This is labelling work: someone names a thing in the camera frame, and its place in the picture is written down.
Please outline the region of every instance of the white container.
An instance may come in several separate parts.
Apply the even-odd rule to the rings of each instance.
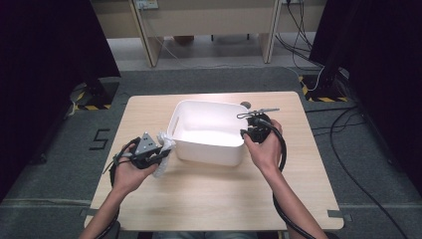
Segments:
[[[248,110],[241,105],[182,101],[174,110],[167,134],[176,141],[180,159],[235,166],[242,161],[246,119],[238,114]]]

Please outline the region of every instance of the person's left hand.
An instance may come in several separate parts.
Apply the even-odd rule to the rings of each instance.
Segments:
[[[134,143],[131,144],[125,152],[129,152],[134,146]],[[128,161],[127,157],[121,157],[118,161],[122,163],[115,169],[114,186],[112,189],[124,195],[136,190],[143,180],[158,167],[158,164],[154,164],[149,168],[139,169],[130,161],[124,162]]]

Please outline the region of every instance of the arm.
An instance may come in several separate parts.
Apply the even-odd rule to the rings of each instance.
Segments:
[[[272,120],[272,124],[279,131],[282,131],[282,126],[277,121]],[[254,164],[263,173],[285,214],[295,222],[295,224],[314,237],[326,238],[313,216],[295,195],[282,173],[279,171],[282,150],[276,135],[271,132],[267,139],[261,144],[252,142],[246,134],[244,135],[244,138]],[[288,231],[292,238],[303,238],[289,225]]]
[[[126,161],[128,158],[122,157],[119,161]],[[157,164],[149,168],[140,170],[130,162],[121,163],[115,170],[114,186],[108,194],[105,202],[99,211],[85,228],[80,238],[95,238],[102,233],[111,223],[117,213],[120,204],[128,194],[136,190],[143,180],[151,174]]]

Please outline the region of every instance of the table top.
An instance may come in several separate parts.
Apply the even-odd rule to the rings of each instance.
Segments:
[[[294,92],[138,96],[129,99],[106,165],[121,147],[145,131],[156,140],[167,131],[177,104],[198,100],[239,104],[251,110],[280,108],[268,113],[283,126],[287,144],[284,176],[322,229],[340,229],[342,218],[328,217],[338,205],[299,96]],[[147,177],[122,203],[118,221],[129,231],[285,230],[274,208],[272,190],[252,162],[246,146],[237,166],[178,159],[170,154],[165,173]],[[111,187],[103,174],[92,209],[98,209]],[[91,220],[87,217],[86,225]]]

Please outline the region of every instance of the forearm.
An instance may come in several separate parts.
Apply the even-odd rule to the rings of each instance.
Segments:
[[[263,171],[263,174],[288,218],[314,237],[326,238],[313,216],[289,187],[282,173],[273,169],[272,171]],[[302,238],[293,228],[288,226],[288,230],[291,238]]]
[[[126,194],[112,190],[99,211],[85,228],[80,238],[95,238],[100,235],[111,223],[123,202]]]

